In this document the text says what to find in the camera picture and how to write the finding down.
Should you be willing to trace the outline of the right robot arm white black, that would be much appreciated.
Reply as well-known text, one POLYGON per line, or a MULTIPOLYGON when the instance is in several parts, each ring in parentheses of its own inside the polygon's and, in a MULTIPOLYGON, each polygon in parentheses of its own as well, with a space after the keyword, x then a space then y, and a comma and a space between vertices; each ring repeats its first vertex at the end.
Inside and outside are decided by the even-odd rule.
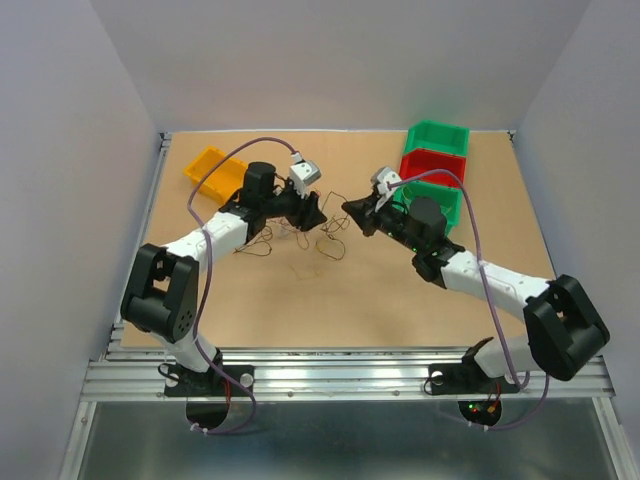
POLYGON ((480 261, 446 236, 446 218, 430 198, 417 197, 401 208, 370 195, 346 201, 342 209, 364 235, 381 232, 411 250, 412 265, 426 282, 483 299, 491 312, 503 310, 524 322, 524 335, 499 333, 463 356, 460 378, 472 390, 532 370, 569 381, 610 340, 578 280, 569 275, 547 280, 480 261))

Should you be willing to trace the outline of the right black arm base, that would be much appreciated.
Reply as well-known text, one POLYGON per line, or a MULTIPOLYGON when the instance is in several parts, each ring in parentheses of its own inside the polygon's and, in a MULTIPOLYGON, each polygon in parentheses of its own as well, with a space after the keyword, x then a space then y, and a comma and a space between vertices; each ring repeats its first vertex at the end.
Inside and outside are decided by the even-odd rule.
POLYGON ((427 395, 515 394, 518 388, 504 377, 489 378, 477 366, 462 363, 435 363, 428 368, 423 383, 427 395))

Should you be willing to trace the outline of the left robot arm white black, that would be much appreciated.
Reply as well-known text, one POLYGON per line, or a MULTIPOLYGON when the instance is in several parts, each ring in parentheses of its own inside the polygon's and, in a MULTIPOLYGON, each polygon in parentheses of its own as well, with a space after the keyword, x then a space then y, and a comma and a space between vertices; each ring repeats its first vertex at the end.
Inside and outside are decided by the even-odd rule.
POLYGON ((178 240, 147 243, 136 253, 120 306, 121 318, 152 335, 188 369, 188 382, 199 393, 215 392, 223 371, 212 363, 218 349, 197 332, 199 277, 212 280, 213 263, 250 243, 266 221, 284 218, 308 232, 326 221, 311 185, 321 177, 311 161, 294 156, 282 187, 276 167, 252 162, 243 182, 213 217, 178 240))

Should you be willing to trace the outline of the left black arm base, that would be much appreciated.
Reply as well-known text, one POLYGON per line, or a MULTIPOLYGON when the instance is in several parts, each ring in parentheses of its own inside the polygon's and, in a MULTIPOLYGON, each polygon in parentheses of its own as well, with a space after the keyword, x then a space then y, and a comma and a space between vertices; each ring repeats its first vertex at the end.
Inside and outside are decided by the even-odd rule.
MULTIPOLYGON (((224 366, 223 370, 238 382, 245 374, 253 377, 255 371, 252 365, 246 364, 224 366)), ((178 364, 161 363, 157 371, 165 380, 164 395, 166 397, 222 397, 228 395, 226 380, 212 369, 205 373, 197 373, 178 364)), ((231 397, 248 397, 246 392, 234 384, 231 384, 230 395, 231 397)))

